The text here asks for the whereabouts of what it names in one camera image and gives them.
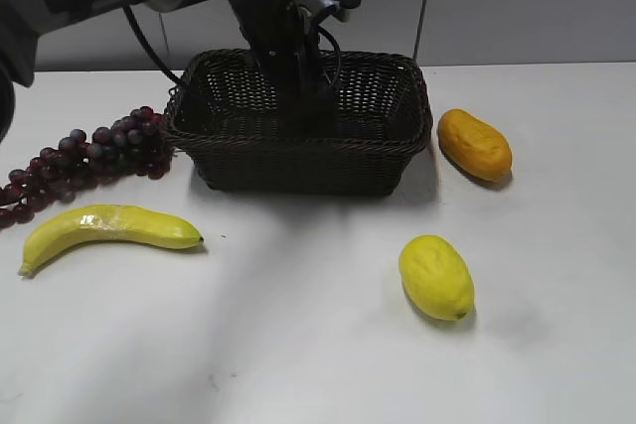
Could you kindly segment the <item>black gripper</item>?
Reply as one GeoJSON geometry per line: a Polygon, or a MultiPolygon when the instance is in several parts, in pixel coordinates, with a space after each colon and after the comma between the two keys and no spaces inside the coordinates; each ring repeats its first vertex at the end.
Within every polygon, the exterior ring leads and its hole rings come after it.
{"type": "Polygon", "coordinates": [[[338,74],[325,71],[321,29],[297,0],[229,0],[255,63],[274,87],[283,136],[333,136],[338,74]]]}

